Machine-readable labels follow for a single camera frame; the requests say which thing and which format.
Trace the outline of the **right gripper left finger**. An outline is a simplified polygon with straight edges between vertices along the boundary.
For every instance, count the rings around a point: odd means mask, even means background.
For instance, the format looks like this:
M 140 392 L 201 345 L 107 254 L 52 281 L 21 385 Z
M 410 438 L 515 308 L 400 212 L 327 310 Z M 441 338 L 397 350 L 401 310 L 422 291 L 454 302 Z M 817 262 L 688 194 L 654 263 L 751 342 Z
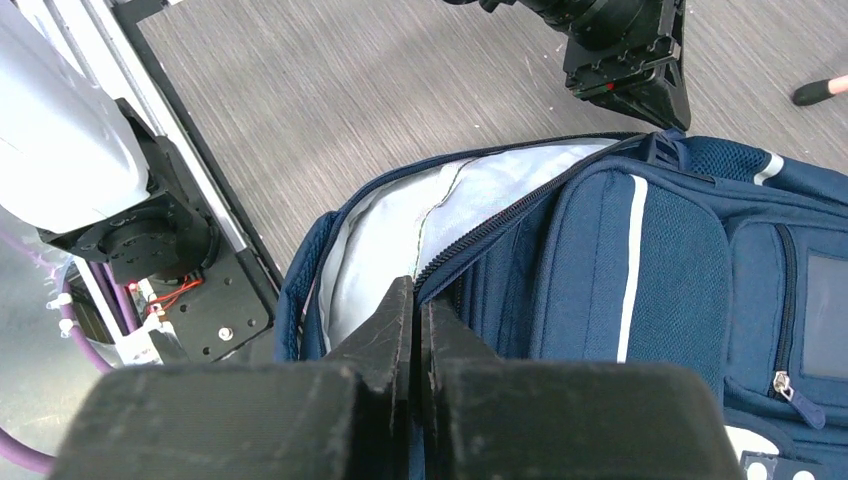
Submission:
M 413 286 L 322 359 L 124 368 L 76 414 L 54 479 L 404 479 Z

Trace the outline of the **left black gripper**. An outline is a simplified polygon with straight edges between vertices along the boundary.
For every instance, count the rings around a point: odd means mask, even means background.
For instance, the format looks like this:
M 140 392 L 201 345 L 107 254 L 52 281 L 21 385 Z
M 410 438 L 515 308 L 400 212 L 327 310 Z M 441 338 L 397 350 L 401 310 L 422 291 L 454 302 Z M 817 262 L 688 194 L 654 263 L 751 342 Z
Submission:
M 690 128 L 681 1 L 519 4 L 568 38 L 563 71 L 576 98 L 661 129 Z

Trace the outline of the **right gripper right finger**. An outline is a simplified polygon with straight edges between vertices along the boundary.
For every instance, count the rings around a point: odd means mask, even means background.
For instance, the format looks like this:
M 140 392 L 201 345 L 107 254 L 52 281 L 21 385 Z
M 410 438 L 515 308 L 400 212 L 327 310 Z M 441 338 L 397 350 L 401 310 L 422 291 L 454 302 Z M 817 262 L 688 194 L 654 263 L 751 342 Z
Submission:
M 739 479 L 711 391 L 669 364 L 506 360 L 420 310 L 430 479 Z

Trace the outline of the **navy blue student backpack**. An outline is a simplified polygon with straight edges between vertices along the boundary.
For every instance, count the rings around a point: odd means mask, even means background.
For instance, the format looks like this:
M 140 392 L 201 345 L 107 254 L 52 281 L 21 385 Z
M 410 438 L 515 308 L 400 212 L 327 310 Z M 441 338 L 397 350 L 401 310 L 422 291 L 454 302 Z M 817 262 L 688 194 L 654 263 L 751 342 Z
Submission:
M 740 456 L 847 475 L 847 178 L 737 142 L 575 136 L 389 171 L 306 234 L 279 361 L 315 360 L 408 276 L 506 358 L 668 361 Z

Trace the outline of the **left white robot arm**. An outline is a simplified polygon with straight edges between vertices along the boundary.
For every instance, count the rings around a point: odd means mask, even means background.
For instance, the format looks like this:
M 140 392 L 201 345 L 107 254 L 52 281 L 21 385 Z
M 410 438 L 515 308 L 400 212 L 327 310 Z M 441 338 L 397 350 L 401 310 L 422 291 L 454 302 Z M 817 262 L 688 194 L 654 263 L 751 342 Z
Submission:
M 660 128 L 687 129 L 681 1 L 530 1 L 568 39 L 572 94 Z M 60 251 L 130 283 L 208 268 L 237 228 L 209 181 L 123 99 L 70 63 L 34 17 L 1 5 L 1 204 Z

